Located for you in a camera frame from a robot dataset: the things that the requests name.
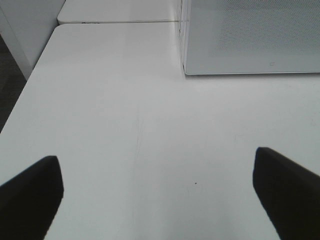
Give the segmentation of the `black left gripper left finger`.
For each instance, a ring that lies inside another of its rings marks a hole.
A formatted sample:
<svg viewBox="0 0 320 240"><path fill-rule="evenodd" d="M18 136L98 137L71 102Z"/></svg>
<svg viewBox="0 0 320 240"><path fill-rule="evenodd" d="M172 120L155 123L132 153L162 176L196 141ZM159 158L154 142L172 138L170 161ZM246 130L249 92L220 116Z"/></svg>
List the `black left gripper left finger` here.
<svg viewBox="0 0 320 240"><path fill-rule="evenodd" d="M46 156L0 187L0 238L43 240L64 196L59 160Z"/></svg>

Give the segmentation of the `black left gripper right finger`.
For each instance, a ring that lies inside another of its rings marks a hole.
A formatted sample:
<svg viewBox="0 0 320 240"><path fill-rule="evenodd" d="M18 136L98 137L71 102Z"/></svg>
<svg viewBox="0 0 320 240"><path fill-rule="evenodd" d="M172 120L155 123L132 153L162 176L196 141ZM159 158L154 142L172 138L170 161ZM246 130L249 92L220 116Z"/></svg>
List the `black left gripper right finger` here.
<svg viewBox="0 0 320 240"><path fill-rule="evenodd" d="M253 188L282 240L320 238L320 177L269 147L258 147Z"/></svg>

